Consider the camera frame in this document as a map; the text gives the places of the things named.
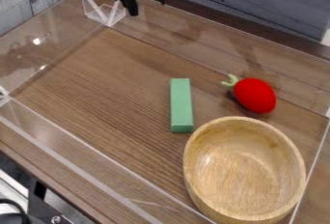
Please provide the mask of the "red plush strawberry toy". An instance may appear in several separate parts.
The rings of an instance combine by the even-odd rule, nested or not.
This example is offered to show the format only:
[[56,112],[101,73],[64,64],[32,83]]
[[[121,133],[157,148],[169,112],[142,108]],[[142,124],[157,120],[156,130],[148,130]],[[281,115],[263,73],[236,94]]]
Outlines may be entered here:
[[237,100],[237,103],[251,112],[257,114],[269,113],[275,109],[276,97],[271,85],[257,78],[239,79],[228,75],[229,80],[221,81]]

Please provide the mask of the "green rectangular block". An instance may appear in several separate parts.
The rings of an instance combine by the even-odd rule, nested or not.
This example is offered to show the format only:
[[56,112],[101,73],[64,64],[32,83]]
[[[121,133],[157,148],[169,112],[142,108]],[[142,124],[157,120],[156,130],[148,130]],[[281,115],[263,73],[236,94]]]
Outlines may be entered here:
[[188,78],[169,79],[169,130],[177,133],[193,130],[190,81]]

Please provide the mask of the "wooden bowl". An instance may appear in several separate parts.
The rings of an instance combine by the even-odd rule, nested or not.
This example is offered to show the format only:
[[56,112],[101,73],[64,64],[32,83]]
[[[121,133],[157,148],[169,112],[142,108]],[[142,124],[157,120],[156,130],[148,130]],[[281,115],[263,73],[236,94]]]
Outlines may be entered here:
[[201,125],[182,154],[186,192],[217,224],[275,224],[305,188],[305,163],[269,124],[229,116]]

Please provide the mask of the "clear acrylic corner bracket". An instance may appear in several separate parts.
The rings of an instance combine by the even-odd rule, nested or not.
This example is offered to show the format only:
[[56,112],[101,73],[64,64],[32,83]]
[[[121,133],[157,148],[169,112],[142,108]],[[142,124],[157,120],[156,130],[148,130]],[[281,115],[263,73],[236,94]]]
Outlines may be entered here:
[[120,7],[118,1],[112,6],[106,4],[97,6],[93,0],[81,1],[86,18],[106,27],[112,27],[126,16],[126,11]]

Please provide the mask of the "clear acrylic tray wall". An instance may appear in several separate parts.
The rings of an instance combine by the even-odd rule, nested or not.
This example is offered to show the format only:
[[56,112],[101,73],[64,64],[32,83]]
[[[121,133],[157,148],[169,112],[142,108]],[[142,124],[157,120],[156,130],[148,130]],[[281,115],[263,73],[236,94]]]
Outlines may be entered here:
[[98,224],[212,224],[2,87],[0,152]]

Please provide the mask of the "black table clamp mount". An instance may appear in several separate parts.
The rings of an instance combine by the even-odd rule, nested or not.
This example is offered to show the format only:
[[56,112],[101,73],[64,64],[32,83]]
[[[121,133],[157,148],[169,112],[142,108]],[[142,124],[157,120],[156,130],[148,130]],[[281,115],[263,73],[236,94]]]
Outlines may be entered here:
[[28,189],[26,215],[30,224],[73,224],[45,202],[46,187],[34,182]]

